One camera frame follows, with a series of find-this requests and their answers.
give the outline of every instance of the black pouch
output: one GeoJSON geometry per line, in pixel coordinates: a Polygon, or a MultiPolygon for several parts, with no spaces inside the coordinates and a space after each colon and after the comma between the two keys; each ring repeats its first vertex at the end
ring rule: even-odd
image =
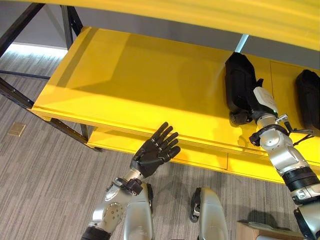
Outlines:
{"type": "Polygon", "coordinates": [[[315,136],[320,136],[320,77],[305,69],[295,83],[304,127],[312,129],[315,136]]]}

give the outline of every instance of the shelf board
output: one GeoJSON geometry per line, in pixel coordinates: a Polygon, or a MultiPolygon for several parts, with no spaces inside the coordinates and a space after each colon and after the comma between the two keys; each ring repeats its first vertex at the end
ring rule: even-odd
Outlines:
{"type": "MultiPolygon", "coordinates": [[[[225,61],[230,55],[230,51],[210,47],[87,27],[32,112],[141,136],[151,136],[167,121],[188,146],[266,158],[261,148],[249,142],[257,130],[254,122],[230,125],[224,84],[225,61]]],[[[273,92],[280,113],[285,113],[286,102],[291,100],[275,90],[278,80],[272,79],[281,74],[281,68],[271,72],[269,59],[247,57],[257,77],[264,78],[263,87],[273,92]]],[[[319,141],[308,140],[301,153],[313,152],[307,160],[320,164],[319,141]]]]}
{"type": "MultiPolygon", "coordinates": [[[[89,141],[90,147],[115,150],[134,154],[148,138],[109,128],[96,128],[89,141]]],[[[283,183],[269,160],[251,154],[239,155],[179,143],[181,152],[172,160],[174,163],[211,169],[265,181],[283,183]]],[[[320,176],[320,167],[311,166],[320,176]]]]}
{"type": "Polygon", "coordinates": [[[320,50],[319,0],[35,0],[35,2],[166,19],[320,50]]]}

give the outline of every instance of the metal leg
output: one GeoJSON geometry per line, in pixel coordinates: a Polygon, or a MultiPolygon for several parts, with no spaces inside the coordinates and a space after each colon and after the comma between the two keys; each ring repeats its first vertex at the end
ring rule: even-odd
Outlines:
{"type": "Polygon", "coordinates": [[[82,22],[78,16],[78,13],[74,6],[67,6],[68,15],[69,15],[69,22],[71,27],[75,33],[75,35],[79,35],[81,33],[81,29],[84,27],[82,22]]]}
{"type": "Polygon", "coordinates": [[[31,3],[2,35],[0,38],[0,57],[43,6],[43,3],[31,3]]]}
{"type": "Polygon", "coordinates": [[[143,183],[143,190],[138,196],[133,196],[126,208],[124,220],[124,240],[153,240],[151,185],[143,183]]]}
{"type": "MultiPolygon", "coordinates": [[[[7,50],[10,44],[16,39],[19,33],[21,33],[21,31],[26,27],[26,25],[31,21],[31,19],[39,12],[39,10],[43,6],[44,4],[42,3],[32,3],[22,13],[22,15],[19,16],[18,19],[9,27],[9,29],[3,34],[3,36],[0,38],[0,57],[3,55],[3,53],[7,50]]],[[[74,28],[78,32],[82,28],[82,23],[77,15],[75,8],[70,7],[68,9],[66,6],[62,6],[62,16],[63,16],[63,25],[65,30],[66,43],[69,49],[69,47],[73,43],[72,32],[71,32],[72,24],[74,25],[74,28]],[[76,18],[73,21],[73,23],[70,22],[70,19],[72,18],[76,18]]],[[[27,74],[27,73],[23,73],[23,75],[27,77],[38,77],[38,78],[41,77],[45,79],[47,78],[45,76],[38,76],[38,75],[27,74]]],[[[0,77],[0,94],[4,95],[6,98],[10,99],[15,104],[19,105],[20,107],[26,110],[31,109],[34,105],[34,102],[31,99],[23,95],[13,86],[11,86],[6,81],[4,81],[1,77],[0,77]]],[[[84,145],[88,143],[88,130],[86,125],[84,124],[81,125],[81,131],[83,134],[81,135],[80,133],[76,132],[75,130],[73,130],[72,128],[70,128],[69,126],[67,126],[62,121],[56,118],[51,118],[50,121],[46,121],[46,122],[49,123],[51,126],[55,127],[56,129],[67,134],[68,136],[72,137],[73,139],[77,140],[78,142],[84,145]]],[[[102,149],[98,147],[95,147],[94,150],[99,152],[102,151],[102,149]]]]}
{"type": "Polygon", "coordinates": [[[29,78],[35,78],[35,79],[43,79],[44,81],[50,79],[49,76],[42,76],[42,75],[29,74],[24,72],[16,72],[16,71],[0,70],[0,74],[9,74],[9,75],[17,75],[17,76],[23,76],[23,77],[29,77],[29,78]]]}
{"type": "Polygon", "coordinates": [[[199,240],[227,240],[224,210],[217,194],[210,188],[197,188],[191,201],[191,221],[199,220],[199,240]]]}
{"type": "Polygon", "coordinates": [[[69,50],[74,42],[67,6],[61,6],[66,48],[69,50]]]}
{"type": "MultiPolygon", "coordinates": [[[[6,98],[10,99],[15,104],[18,104],[20,107],[26,110],[31,109],[34,105],[34,102],[31,99],[23,95],[13,86],[11,86],[6,81],[4,81],[1,77],[0,77],[0,94],[4,95],[6,98]]],[[[55,127],[56,129],[60,130],[61,132],[72,137],[73,139],[77,140],[78,142],[84,145],[88,143],[88,132],[86,136],[82,136],[80,133],[76,132],[71,127],[67,126],[62,121],[56,118],[52,118],[50,121],[46,121],[46,122],[49,123],[51,126],[55,127]]],[[[94,150],[101,152],[101,149],[97,147],[94,148],[94,150]]]]}
{"type": "Polygon", "coordinates": [[[82,132],[83,137],[88,141],[88,140],[89,140],[89,136],[88,136],[88,128],[87,128],[87,125],[85,125],[85,124],[80,124],[80,126],[81,126],[81,132],[82,132]]]}
{"type": "Polygon", "coordinates": [[[34,102],[0,77],[0,94],[24,109],[31,109],[34,102]]]}

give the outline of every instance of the robotic hand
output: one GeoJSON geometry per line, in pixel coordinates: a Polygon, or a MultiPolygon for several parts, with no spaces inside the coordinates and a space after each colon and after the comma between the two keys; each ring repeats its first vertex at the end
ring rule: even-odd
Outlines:
{"type": "Polygon", "coordinates": [[[133,156],[128,173],[112,182],[106,190],[103,202],[94,210],[92,221],[81,240],[108,240],[121,222],[132,195],[138,195],[142,191],[142,180],[180,152],[180,147],[175,146],[178,143],[178,133],[167,137],[173,130],[172,126],[168,126],[165,122],[133,156]]]}
{"type": "Polygon", "coordinates": [[[283,178],[291,197],[299,207],[294,216],[308,240],[320,240],[320,181],[309,164],[294,148],[312,137],[312,130],[292,129],[286,114],[278,117],[271,94],[262,88],[263,79],[256,81],[255,69],[246,56],[234,52],[225,63],[226,98],[230,120],[242,125],[255,120],[259,131],[249,139],[268,153],[272,165],[283,178]],[[287,129],[279,125],[284,122],[287,129]],[[307,134],[293,144],[290,133],[307,134]]]}

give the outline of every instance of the black metal bar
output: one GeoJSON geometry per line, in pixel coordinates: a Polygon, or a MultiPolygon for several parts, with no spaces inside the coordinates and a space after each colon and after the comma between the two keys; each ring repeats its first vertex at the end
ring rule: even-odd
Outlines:
{"type": "Polygon", "coordinates": [[[84,136],[82,136],[80,133],[78,133],[75,130],[73,130],[68,125],[64,124],[59,119],[51,118],[51,120],[48,121],[48,123],[50,123],[55,128],[59,129],[63,133],[65,133],[65,134],[69,135],[70,137],[74,138],[75,140],[79,141],[80,143],[82,143],[82,144],[88,143],[88,140],[84,136]]]}
{"type": "Polygon", "coordinates": [[[44,5],[43,3],[31,3],[2,35],[0,38],[0,57],[44,5]]]}
{"type": "Polygon", "coordinates": [[[24,109],[31,109],[34,102],[0,77],[0,94],[24,109]]]}
{"type": "Polygon", "coordinates": [[[61,6],[66,48],[69,50],[74,42],[67,6],[61,6]]]}
{"type": "Polygon", "coordinates": [[[9,75],[16,75],[16,76],[23,76],[28,78],[35,78],[35,79],[43,79],[43,80],[49,80],[49,76],[42,76],[42,75],[36,75],[36,74],[29,74],[24,72],[16,72],[16,71],[4,71],[0,70],[0,74],[9,74],[9,75]]]}
{"type": "Polygon", "coordinates": [[[84,136],[85,139],[88,141],[89,140],[89,135],[88,135],[87,125],[81,123],[80,126],[81,126],[82,136],[84,136]]]}
{"type": "Polygon", "coordinates": [[[84,27],[79,18],[79,15],[74,6],[67,6],[69,22],[71,23],[71,27],[75,33],[75,35],[79,35],[81,33],[81,29],[84,27]]]}
{"type": "MultiPolygon", "coordinates": [[[[0,77],[0,94],[4,95],[6,98],[13,101],[15,104],[19,105],[23,109],[31,109],[34,105],[34,102],[15,89],[13,86],[8,84],[5,80],[0,77]]],[[[72,137],[73,139],[79,141],[80,143],[86,145],[88,143],[88,133],[87,136],[82,136],[80,133],[73,130],[71,127],[64,124],[62,121],[52,118],[50,121],[46,121],[51,126],[55,127],[56,129],[60,130],[61,132],[67,134],[68,136],[72,137]]],[[[101,152],[101,148],[95,147],[95,151],[101,152]]]]}

